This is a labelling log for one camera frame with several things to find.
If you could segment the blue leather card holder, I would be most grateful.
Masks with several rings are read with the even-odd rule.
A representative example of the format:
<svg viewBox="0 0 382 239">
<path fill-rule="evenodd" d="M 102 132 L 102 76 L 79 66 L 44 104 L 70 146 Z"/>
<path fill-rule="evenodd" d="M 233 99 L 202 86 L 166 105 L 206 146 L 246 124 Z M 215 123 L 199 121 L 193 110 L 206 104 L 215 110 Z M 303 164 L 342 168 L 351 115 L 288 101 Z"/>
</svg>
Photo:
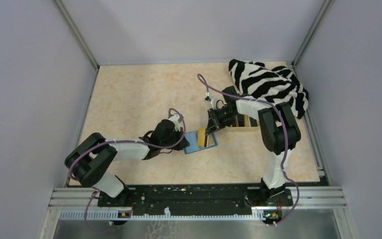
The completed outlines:
<svg viewBox="0 0 382 239">
<path fill-rule="evenodd" d="M 215 135 L 213 133 L 206 135 L 205 133 L 204 128 L 186 133 L 185 139 L 188 141 L 189 146 L 184 148 L 184 153 L 191 154 L 218 146 Z"/>
</svg>

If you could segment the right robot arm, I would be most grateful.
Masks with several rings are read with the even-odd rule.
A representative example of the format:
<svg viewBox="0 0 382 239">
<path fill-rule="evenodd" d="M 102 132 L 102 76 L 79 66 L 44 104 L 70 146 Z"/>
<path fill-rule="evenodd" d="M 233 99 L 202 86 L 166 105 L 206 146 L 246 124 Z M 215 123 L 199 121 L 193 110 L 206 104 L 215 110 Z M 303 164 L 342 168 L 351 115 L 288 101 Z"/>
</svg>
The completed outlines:
<svg viewBox="0 0 382 239">
<path fill-rule="evenodd" d="M 227 126 L 237 115 L 246 115 L 257 120 L 262 141 L 269 151 L 268 168 L 261 179 L 260 198 L 266 205 L 273 205 L 286 189 L 286 169 L 288 158 L 296 143 L 301 139 L 300 129 L 289 103 L 274 105 L 252 96 L 239 96 L 234 87 L 222 91 L 226 104 L 219 108 L 217 100 L 206 96 L 211 103 L 208 109 L 207 135 Z"/>
</svg>

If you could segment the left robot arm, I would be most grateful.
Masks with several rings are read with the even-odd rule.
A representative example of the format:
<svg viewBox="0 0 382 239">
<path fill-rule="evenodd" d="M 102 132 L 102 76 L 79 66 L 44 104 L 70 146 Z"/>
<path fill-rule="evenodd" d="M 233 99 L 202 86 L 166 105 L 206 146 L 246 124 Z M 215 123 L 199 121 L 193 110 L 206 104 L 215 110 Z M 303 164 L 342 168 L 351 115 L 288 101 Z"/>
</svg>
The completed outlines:
<svg viewBox="0 0 382 239">
<path fill-rule="evenodd" d="M 121 160 L 149 160 L 162 150 L 180 151 L 189 146 L 185 123 L 178 114 L 161 120 L 154 130 L 136 140 L 108 140 L 92 133 L 65 159 L 70 177 L 83 187 L 106 193 L 117 206 L 129 200 L 127 186 L 108 172 L 111 163 Z"/>
</svg>

